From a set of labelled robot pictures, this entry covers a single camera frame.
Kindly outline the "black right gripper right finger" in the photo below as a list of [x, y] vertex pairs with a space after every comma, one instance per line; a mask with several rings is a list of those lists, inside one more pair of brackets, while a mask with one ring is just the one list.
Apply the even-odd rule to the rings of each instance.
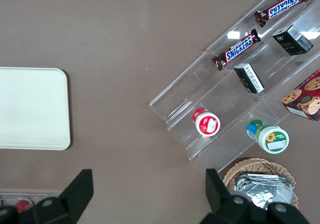
[[231, 195], [215, 169], [207, 169], [206, 196], [211, 207], [201, 223], [249, 223], [250, 202], [242, 196]]

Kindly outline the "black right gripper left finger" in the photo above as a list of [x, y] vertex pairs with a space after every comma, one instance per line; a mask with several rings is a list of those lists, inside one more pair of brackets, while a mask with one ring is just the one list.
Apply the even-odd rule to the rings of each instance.
[[93, 191], [91, 169], [83, 169], [58, 197], [48, 197], [33, 208], [35, 223], [77, 223]]

